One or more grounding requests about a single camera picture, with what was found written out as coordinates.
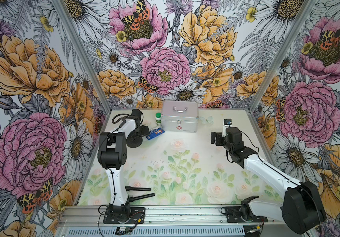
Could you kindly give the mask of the black round stand base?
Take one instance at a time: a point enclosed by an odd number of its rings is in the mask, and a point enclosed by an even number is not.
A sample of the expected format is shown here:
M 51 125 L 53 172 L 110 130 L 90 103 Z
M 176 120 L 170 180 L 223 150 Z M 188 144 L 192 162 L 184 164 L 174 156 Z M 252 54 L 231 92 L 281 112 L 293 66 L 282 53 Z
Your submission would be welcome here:
M 126 144 L 130 148 L 137 148 L 142 144 L 142 142 L 143 142 L 142 137 L 134 135 L 134 134 L 128 135 L 128 137 L 126 139 Z

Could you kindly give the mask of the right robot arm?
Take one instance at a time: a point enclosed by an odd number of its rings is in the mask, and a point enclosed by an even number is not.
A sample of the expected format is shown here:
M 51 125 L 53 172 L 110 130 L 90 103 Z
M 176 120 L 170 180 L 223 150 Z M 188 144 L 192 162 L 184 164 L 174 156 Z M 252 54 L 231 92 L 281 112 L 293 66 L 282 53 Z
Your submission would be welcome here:
M 302 235 L 326 221 L 327 215 L 318 188 L 310 181 L 300 181 L 280 171 L 259 156 L 258 151 L 244 145 L 244 135 L 237 127 L 211 132 L 211 143 L 226 150 L 228 162 L 257 175 L 282 198 L 281 204 L 250 196 L 242 200 L 238 210 L 225 208 L 224 214 L 244 222 L 267 218 L 282 221 L 296 234 Z

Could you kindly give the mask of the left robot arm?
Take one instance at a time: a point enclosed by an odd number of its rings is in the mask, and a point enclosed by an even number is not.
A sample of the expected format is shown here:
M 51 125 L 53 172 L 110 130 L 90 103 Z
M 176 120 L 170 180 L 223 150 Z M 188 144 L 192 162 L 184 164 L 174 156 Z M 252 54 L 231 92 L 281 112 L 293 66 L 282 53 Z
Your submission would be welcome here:
M 101 133 L 97 158 L 107 173 L 110 187 L 111 198 L 106 214 L 122 223 L 131 217 L 131 201 L 122 177 L 123 165 L 128 157 L 127 148 L 139 147 L 143 137 L 149 134 L 149 128 L 142 124 L 143 113 L 139 109 L 115 117 L 118 120 L 112 123 L 119 125 L 110 132 Z

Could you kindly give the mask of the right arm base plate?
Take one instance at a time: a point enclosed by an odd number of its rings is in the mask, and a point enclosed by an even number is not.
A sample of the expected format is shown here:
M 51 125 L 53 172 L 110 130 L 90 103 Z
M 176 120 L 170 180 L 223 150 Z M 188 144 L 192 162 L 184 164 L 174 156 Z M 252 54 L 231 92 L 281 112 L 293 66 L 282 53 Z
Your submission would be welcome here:
M 224 206 L 220 209 L 222 215 L 226 217 L 228 223 L 266 223 L 267 217 L 255 216 L 251 211 L 242 210 L 241 206 Z

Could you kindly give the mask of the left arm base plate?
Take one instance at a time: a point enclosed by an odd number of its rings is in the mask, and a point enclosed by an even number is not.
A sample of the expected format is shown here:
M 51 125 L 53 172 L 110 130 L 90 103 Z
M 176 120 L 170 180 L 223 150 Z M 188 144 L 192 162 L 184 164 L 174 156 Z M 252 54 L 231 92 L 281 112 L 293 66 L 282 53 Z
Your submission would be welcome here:
M 129 211 L 117 213 L 107 210 L 104 214 L 104 224 L 141 224 L 145 219 L 145 207 L 131 207 Z

